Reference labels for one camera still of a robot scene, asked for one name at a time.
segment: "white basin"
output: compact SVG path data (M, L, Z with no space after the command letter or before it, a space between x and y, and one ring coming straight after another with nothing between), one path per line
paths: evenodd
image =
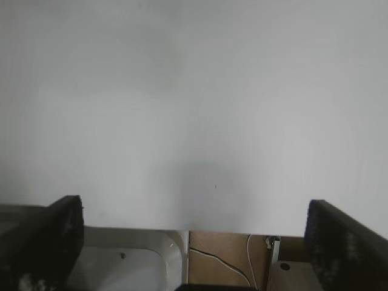
M68 280L76 290L175 290L186 282L188 233L85 228Z

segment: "white cable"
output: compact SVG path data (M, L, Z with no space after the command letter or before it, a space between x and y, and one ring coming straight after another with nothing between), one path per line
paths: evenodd
M203 253L203 252L200 252L199 250L195 250L195 249L190 249L190 251L191 251L191 252L198 253L198 254L200 254L200 255L202 255L202 256L208 256L209 258L216 259L216 260L219 261L222 265L224 265L225 267L227 267L229 270L232 270L232 271L236 272L237 274L241 275L242 277L244 277L244 279L247 281L249 287L251 287L250 282L249 282L248 278L245 276L245 274L241 273L239 270L236 270L236 269L231 268L230 266L228 266L227 264L225 264L220 258L218 258L216 255L210 255L210 254Z
M259 289L257 288L256 277L255 277L255 273L253 272L252 263L250 262L250 255L249 255L249 241L250 241L250 238L251 238L251 237L252 237L252 235L249 235L249 236L248 236L248 239L247 239L247 255L248 255L248 262L249 262L250 271L252 272L253 282L255 283L255 288L256 288L256 290L259 290Z

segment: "wooden panel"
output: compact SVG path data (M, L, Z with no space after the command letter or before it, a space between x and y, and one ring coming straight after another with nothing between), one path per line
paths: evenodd
M247 235L236 233L192 232L190 245L198 250L212 253L242 270L253 285L246 242ZM266 261L266 244L263 236L254 235L250 240L250 257L258 285L261 287ZM219 261L190 252L189 283L247 286L246 280Z

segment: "round hole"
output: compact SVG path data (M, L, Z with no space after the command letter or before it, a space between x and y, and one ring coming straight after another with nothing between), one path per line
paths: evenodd
M282 270L285 270L285 271L288 271L288 270L291 269L290 265L288 265L288 264L286 264L286 263L281 263L281 264L280 264L280 268L281 268Z

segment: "black cable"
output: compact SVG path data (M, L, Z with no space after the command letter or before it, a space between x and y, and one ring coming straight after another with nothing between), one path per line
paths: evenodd
M212 253L207 253L207 252L204 252L202 250L195 249L193 247L189 248L189 250L192 250L192 251L194 251L196 253L201 253L201 254L203 254L205 256L209 256L209 257L217 259L218 261L222 262L223 264L225 264L226 266L228 266L229 268L234 270L236 273L239 273L241 276L243 276L245 278L245 280L248 282L249 286L251 286L250 281L249 281L247 275L242 270L240 270L239 268L229 264L228 262L224 261L223 259L221 259L220 257L218 257L216 255L213 255Z

